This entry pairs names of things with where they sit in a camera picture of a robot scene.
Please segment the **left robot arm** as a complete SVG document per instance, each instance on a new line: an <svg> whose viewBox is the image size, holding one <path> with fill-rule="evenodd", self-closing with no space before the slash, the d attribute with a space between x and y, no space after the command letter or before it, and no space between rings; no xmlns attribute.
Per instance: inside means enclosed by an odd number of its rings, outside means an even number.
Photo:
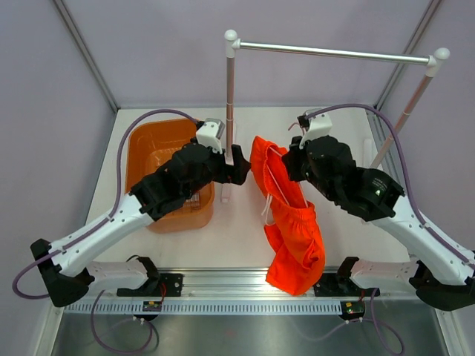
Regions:
<svg viewBox="0 0 475 356"><path fill-rule="evenodd" d="M186 200L211 182L244 184L251 165L239 145L232 146L232 159L228 165L223 154L196 142L188 143L90 225L60 240L34 242L30 250L53 305L68 306L93 290L154 294L161 281L150 258L98 263L96 257L136 230L182 208Z"/></svg>

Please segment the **pink wire hanger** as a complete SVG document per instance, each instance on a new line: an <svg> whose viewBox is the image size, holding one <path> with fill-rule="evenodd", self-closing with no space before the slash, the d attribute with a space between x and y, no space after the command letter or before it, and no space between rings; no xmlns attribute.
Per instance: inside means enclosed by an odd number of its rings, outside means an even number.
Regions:
<svg viewBox="0 0 475 356"><path fill-rule="evenodd" d="M270 179L275 185L279 196L291 208L308 208L308 202L304 197L302 187L293 182L284 166L282 157L286 153L277 145L271 144L267 151L266 169Z"/></svg>

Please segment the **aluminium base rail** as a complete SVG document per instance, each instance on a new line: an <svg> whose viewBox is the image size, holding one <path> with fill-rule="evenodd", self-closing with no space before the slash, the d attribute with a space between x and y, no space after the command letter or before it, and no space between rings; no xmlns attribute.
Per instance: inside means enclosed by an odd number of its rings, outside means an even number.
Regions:
<svg viewBox="0 0 475 356"><path fill-rule="evenodd" d="M163 268L162 273L179 274L184 297L288 297L266 281L264 268Z"/></svg>

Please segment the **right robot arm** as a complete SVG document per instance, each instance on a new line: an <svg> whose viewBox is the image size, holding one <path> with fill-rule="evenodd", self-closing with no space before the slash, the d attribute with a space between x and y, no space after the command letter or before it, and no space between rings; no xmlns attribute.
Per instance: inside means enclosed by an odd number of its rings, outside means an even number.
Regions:
<svg viewBox="0 0 475 356"><path fill-rule="evenodd" d="M309 141L295 136L282 161L290 180L307 181L341 210L382 229L416 257L403 263L346 257L335 274L339 291L411 293L446 312L474 304L474 251L426 220L391 176L358 167L350 147L332 136Z"/></svg>

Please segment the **orange shorts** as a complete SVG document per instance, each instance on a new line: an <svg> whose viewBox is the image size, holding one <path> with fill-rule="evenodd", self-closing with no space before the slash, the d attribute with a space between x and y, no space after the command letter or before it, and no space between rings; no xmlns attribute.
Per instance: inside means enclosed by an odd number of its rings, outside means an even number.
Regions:
<svg viewBox="0 0 475 356"><path fill-rule="evenodd" d="M271 181L266 169L267 151L271 144L276 145L256 136L250 154L254 180L266 198L262 215L272 216L272 221L265 222L263 227L275 252L266 281L292 296L299 296L321 278L326 251L314 204L307 200L308 208L289 207Z"/></svg>

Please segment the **orange plastic basket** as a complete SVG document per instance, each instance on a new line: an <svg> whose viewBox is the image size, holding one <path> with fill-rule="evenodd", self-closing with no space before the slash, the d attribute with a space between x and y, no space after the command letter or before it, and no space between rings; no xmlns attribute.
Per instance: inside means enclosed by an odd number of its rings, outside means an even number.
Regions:
<svg viewBox="0 0 475 356"><path fill-rule="evenodd" d="M142 180L151 188L158 188L165 196L165 188L176 185L166 170L172 155L195 136L197 127L189 119L169 119L147 122L132 130L128 138L124 192L134 189ZM181 208L169 212L147 229L155 234L195 230L206 226L214 212L214 184L211 182L187 200Z"/></svg>

